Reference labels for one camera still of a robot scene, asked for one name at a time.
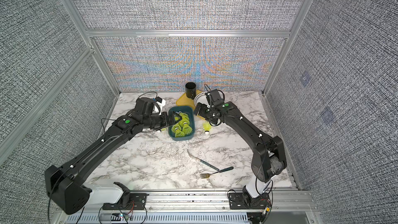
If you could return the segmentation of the yellow shuttlecock seven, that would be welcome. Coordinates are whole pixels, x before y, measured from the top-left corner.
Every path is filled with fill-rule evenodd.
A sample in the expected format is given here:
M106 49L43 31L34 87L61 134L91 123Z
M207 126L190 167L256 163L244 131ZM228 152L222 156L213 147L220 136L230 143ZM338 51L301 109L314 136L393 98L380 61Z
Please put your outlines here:
M212 125L208 121L205 121L203 123L203 129L204 129L205 134L209 135L210 134L210 130L212 129Z

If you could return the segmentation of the teal plastic storage box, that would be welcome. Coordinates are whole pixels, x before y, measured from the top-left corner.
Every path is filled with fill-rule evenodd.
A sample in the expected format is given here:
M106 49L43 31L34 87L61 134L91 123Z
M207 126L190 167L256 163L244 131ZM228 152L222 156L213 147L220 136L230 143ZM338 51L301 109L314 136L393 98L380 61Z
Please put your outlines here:
M169 136L174 141L187 141L195 134L193 110L189 106L174 106L169 114L175 117L175 124L169 127Z

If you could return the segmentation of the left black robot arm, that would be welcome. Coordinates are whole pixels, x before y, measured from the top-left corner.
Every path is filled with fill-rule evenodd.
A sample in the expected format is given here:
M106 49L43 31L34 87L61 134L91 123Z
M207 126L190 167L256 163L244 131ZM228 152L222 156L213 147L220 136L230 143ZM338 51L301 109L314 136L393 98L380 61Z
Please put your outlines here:
M130 191L121 183L113 183L114 193L95 192L84 186L89 175L117 148L145 129L153 131L175 125L182 117L162 111L160 97L140 97L135 107L121 115L104 134L70 161L45 171L47 195L67 215L74 214L99 197L99 204L118 204L127 207Z

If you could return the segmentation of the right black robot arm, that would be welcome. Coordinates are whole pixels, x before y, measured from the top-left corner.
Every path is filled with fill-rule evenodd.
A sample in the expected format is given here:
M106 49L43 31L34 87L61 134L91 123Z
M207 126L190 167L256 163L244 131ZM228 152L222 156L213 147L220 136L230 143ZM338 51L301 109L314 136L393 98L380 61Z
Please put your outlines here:
M219 90L205 92L207 102L195 103L194 114L204 118L211 125L224 123L232 128L248 144L253 152L251 170L253 177L244 186L243 192L251 199L263 194L273 177L287 167L287 158L283 140L271 137L251 121L231 101L226 102Z

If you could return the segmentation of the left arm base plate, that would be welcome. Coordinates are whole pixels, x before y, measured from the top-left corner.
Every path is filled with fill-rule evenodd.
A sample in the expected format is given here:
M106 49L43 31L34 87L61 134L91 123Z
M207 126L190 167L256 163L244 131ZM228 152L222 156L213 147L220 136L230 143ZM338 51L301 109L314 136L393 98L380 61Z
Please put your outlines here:
M132 193L129 196L122 196L117 203L104 203L102 210L112 211L129 211L129 210L144 210L147 202L147 194Z

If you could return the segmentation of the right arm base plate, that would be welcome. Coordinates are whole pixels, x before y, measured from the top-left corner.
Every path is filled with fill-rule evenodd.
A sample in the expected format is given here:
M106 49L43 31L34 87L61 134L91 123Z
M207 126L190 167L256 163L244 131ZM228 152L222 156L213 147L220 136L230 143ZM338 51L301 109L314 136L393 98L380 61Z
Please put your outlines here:
M266 209L272 203L268 194L252 198L248 193L229 191L227 198L231 210Z

